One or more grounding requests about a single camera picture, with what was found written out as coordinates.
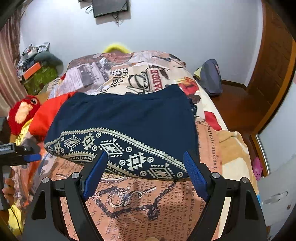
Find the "person's left hand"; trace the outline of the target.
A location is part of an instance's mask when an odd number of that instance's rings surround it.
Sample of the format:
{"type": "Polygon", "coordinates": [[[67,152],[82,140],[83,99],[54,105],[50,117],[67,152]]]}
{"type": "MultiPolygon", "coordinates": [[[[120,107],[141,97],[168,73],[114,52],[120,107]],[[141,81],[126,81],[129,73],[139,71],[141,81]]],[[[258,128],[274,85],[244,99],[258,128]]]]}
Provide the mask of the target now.
{"type": "Polygon", "coordinates": [[[2,189],[4,198],[8,201],[10,206],[15,203],[14,201],[15,188],[14,188],[14,181],[13,181],[14,175],[15,175],[15,172],[12,169],[10,177],[4,180],[4,183],[6,186],[2,189]]]}

